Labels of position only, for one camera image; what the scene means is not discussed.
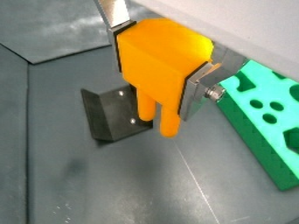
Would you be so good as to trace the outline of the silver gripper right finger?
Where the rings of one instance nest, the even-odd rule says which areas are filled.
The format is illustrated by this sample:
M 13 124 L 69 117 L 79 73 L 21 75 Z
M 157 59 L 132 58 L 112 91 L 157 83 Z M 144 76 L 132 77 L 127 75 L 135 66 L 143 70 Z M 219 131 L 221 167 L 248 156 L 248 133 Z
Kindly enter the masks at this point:
M 220 43 L 213 44 L 211 61 L 205 61 L 187 76 L 180 105 L 179 117 L 187 121 L 199 110 L 201 104 L 209 99 L 219 102 L 225 94 L 225 89 L 219 85 L 231 77 L 248 62 L 237 52 Z

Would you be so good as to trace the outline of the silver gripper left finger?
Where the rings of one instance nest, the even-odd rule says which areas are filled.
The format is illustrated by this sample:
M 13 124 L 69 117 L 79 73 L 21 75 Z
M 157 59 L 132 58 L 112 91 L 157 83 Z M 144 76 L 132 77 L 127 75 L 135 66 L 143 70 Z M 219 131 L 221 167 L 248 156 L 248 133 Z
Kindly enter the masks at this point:
M 116 68 L 121 72 L 117 35 L 136 24 L 129 17 L 125 0 L 93 0 L 107 26 L 108 42 L 115 50 Z

